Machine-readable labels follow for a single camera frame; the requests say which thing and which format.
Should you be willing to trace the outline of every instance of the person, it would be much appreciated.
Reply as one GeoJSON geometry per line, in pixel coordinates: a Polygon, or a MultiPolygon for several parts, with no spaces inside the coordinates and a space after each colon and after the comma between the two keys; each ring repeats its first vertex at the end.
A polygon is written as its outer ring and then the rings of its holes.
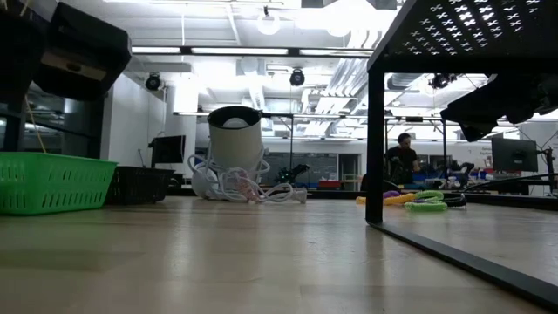
{"type": "Polygon", "coordinates": [[[397,184],[412,183],[412,171],[420,171],[417,152],[411,149],[411,135],[409,133],[401,133],[398,136],[398,145],[387,150],[386,159],[393,165],[397,161],[403,167],[401,182],[397,184]]]}

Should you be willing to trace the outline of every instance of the green object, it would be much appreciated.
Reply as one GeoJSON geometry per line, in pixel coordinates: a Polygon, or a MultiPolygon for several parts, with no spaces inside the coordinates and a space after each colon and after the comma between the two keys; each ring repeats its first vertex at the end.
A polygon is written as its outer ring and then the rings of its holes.
{"type": "Polygon", "coordinates": [[[116,165],[59,154],[0,153],[0,214],[100,208],[116,165]]]}
{"type": "Polygon", "coordinates": [[[431,213],[441,212],[447,210],[447,204],[444,202],[431,202],[431,203],[413,203],[407,202],[405,208],[414,213],[431,213]]]}
{"type": "Polygon", "coordinates": [[[424,191],[415,194],[415,200],[425,200],[423,203],[407,202],[405,208],[414,213],[431,213],[447,210],[447,204],[442,202],[444,194],[439,191],[424,191]]]}
{"type": "Polygon", "coordinates": [[[415,196],[415,200],[426,199],[426,201],[428,202],[442,201],[444,199],[444,194],[439,191],[418,192],[415,194],[415,196]]]}

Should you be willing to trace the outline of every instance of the basket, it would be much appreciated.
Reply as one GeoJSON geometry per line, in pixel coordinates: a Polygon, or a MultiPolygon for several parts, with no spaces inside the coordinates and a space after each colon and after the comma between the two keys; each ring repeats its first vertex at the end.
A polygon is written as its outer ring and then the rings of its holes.
{"type": "Polygon", "coordinates": [[[100,208],[116,165],[59,154],[0,153],[0,214],[100,208]]]}
{"type": "Polygon", "coordinates": [[[163,201],[174,170],[117,167],[106,204],[133,205],[163,201]]]}

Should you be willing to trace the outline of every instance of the computer monitor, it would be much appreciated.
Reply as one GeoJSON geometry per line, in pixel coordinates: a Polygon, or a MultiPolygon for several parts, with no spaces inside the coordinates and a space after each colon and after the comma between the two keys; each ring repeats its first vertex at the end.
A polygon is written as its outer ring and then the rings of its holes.
{"type": "Polygon", "coordinates": [[[532,140],[492,139],[493,169],[539,171],[537,145],[532,140]]]}
{"type": "Polygon", "coordinates": [[[184,147],[186,136],[167,136],[153,139],[152,167],[158,163],[184,162],[184,147]]]}

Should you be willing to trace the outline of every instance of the black metal table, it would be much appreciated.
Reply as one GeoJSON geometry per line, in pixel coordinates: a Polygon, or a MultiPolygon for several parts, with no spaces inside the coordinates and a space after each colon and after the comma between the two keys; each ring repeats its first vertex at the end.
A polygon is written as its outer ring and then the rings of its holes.
{"type": "Polygon", "coordinates": [[[366,221],[464,270],[558,311],[558,287],[383,222],[384,76],[558,73],[558,1],[407,0],[368,63],[366,221]]]}

